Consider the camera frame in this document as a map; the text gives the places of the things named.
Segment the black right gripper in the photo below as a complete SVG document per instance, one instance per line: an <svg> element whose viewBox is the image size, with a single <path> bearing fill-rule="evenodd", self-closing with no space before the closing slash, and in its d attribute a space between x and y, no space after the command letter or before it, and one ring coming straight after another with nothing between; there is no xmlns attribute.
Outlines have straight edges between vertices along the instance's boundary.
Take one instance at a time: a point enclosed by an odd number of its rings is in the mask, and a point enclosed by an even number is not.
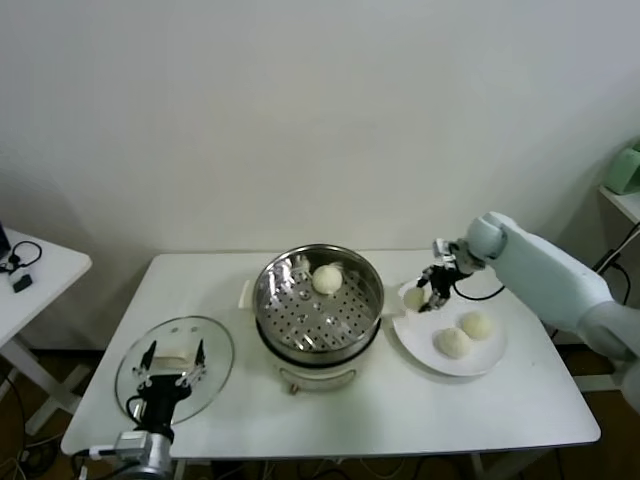
<svg viewBox="0 0 640 480"><path fill-rule="evenodd" d="M441 309L449 300L451 289L458 281L458 270L441 265L432 265L421 272L416 282L417 288L431 285L431 294L419 308L419 312L429 312Z"/></svg>

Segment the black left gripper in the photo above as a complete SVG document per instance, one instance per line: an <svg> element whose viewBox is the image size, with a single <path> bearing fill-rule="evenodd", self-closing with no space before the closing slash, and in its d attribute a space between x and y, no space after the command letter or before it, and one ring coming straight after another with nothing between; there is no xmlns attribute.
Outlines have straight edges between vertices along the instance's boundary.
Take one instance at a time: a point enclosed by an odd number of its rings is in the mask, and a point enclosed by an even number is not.
<svg viewBox="0 0 640 480"><path fill-rule="evenodd" d="M143 353L139 365L132 369L137 382L137 394L127 400L127 415L135 423L138 431L173 435L171 422L176 405L191 396L192 387L200 382L206 373L204 340L199 341L194 361L184 368L181 375L150 377L156 347L157 341L154 340ZM141 401L143 404L140 417L136 417L131 408L134 401Z"/></svg>

